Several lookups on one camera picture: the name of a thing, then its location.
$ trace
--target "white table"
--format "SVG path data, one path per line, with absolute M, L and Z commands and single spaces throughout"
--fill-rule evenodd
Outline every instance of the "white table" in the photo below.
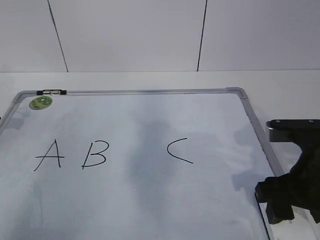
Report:
M 0 116 L 25 90 L 166 90 L 243 88 L 264 127 L 272 119 L 320 119 L 320 70 L 215 72 L 0 73 Z M 293 143 L 272 145 L 288 171 L 300 149 Z M 272 226 L 275 240 L 305 239 L 302 229 Z

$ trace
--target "white writing surface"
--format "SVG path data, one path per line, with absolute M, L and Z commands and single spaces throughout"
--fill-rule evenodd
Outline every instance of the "white writing surface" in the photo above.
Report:
M 2 240 L 267 238 L 273 173 L 236 94 L 52 98 L 0 135 Z

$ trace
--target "metal hinge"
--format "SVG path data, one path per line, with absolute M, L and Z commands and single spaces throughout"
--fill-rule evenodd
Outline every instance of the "metal hinge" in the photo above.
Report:
M 58 95 L 67 95 L 67 90 L 61 89 L 45 89 L 41 91 L 36 91 L 37 95 L 50 95 L 50 96 L 58 96 Z

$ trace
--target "black marker writing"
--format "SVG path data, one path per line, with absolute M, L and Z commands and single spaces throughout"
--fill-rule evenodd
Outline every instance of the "black marker writing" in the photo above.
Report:
M 167 150 L 168 154 L 170 154 L 172 157 L 174 157 L 174 158 L 176 158 L 176 159 L 180 159 L 180 160 L 186 161 L 186 162 L 188 162 L 188 163 L 190 163 L 190 164 L 193 164 L 193 162 L 188 161 L 188 160 L 185 160 L 185 159 L 180 158 L 180 157 L 177 157 L 177 156 L 173 155 L 171 152 L 169 152 L 169 146 L 170 146 L 171 144 L 174 144 L 174 143 L 176 143 L 176 142 L 179 142 L 179 141 L 181 141 L 181 140 L 186 140 L 186 139 L 187 139 L 187 138 L 182 138 L 182 139 L 175 140 L 175 141 L 171 142 L 171 143 L 166 147 L 166 150 Z
M 56 155 L 57 156 L 47 156 L 47 154 L 49 153 L 50 149 L 55 145 L 55 149 L 56 149 Z M 58 150 L 58 144 L 57 144 L 57 140 L 54 140 L 54 142 L 51 144 L 49 150 L 45 153 L 44 156 L 36 156 L 35 157 L 36 159 L 37 158 L 42 158 L 39 165 L 35 168 L 35 170 L 33 170 L 34 172 L 40 167 L 41 163 L 43 162 L 43 160 L 45 158 L 58 158 L 58 165 L 59 165 L 59 168 L 61 168 L 61 165 L 60 165 L 60 158 L 64 158 L 64 156 L 59 156 L 59 150 Z
M 103 163 L 107 160 L 106 157 L 105 157 L 104 155 L 102 155 L 101 153 L 103 153 L 104 151 L 106 151 L 106 150 L 109 148 L 110 145 L 109 145 L 109 143 L 107 143 L 106 141 L 102 141 L 102 140 L 95 141 L 95 143 L 98 143 L 98 142 L 102 142 L 102 143 L 107 144 L 106 149 L 104 149 L 104 150 L 102 150 L 102 151 L 100 151 L 100 152 L 97 152 L 97 153 L 91 153 L 91 154 L 90 154 L 90 151 L 91 151 L 91 148 L 92 148 L 92 145 L 93 145 L 93 143 L 91 143 L 90 148 L 89 148 L 89 151 L 88 151 L 88 153 L 87 153 L 87 155 L 86 155 L 86 158 L 85 158 L 85 160 L 84 160 L 84 163 L 83 163 L 83 165 L 81 166 L 82 169 L 87 168 L 87 167 L 93 167 L 93 166 L 96 166 L 96 165 L 103 164 Z M 97 164 L 86 165 L 86 162 L 87 162 L 87 160 L 88 160 L 89 154 L 90 154 L 90 156 L 99 155 L 99 156 L 103 157 L 104 160 L 103 160 L 102 162 L 97 163 Z

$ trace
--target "green sticker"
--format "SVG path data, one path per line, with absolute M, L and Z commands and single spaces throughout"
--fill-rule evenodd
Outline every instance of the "green sticker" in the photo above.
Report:
M 40 96 L 35 99 L 33 99 L 29 107 L 33 110 L 41 110 L 49 107 L 52 104 L 52 98 L 49 96 Z

